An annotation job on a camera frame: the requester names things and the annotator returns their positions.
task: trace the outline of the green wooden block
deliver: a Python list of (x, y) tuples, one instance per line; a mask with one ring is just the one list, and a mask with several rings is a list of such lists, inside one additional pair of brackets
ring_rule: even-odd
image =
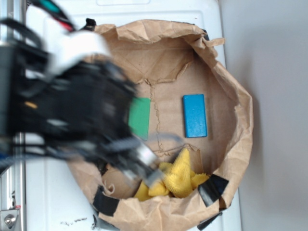
[(129, 111), (128, 125), (131, 131), (143, 140), (148, 139), (150, 104), (149, 98), (135, 98)]

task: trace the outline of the blue block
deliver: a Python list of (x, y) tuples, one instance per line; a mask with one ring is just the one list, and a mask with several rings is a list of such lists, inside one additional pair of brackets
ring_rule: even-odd
[(204, 95), (184, 95), (183, 104), (186, 137), (206, 137)]

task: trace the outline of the brown paper bag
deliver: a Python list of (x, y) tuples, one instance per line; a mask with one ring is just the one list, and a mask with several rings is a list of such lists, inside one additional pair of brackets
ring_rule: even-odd
[[(195, 25), (157, 20), (101, 25), (95, 32), (107, 40), (113, 61), (138, 84), (139, 96), (151, 98), (150, 134), (184, 138), (182, 97), (205, 95), (208, 137), (184, 140), (193, 170), (229, 181), (210, 204), (203, 199), (202, 188), (186, 198), (158, 196), (139, 202), (132, 198), (138, 182), (127, 185), (116, 169), (101, 179), (94, 165), (70, 163), (90, 203), (101, 207), (99, 217), (123, 231), (186, 231), (229, 207), (249, 163), (253, 111), (251, 96), (216, 60), (213, 47), (224, 39), (207, 41), (206, 33)], [(161, 161), (179, 148), (164, 139), (149, 145)]]

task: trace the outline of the screw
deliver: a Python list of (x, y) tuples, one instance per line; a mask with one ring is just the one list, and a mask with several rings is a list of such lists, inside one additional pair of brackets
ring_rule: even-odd
[(13, 215), (9, 214), (5, 217), (4, 222), (7, 226), (13, 226), (14, 223), (16, 222), (16, 217)]

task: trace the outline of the white wall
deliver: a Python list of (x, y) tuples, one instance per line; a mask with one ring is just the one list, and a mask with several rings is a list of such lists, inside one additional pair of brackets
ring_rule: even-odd
[(243, 231), (308, 230), (308, 0), (219, 0), (227, 69), (254, 97)]

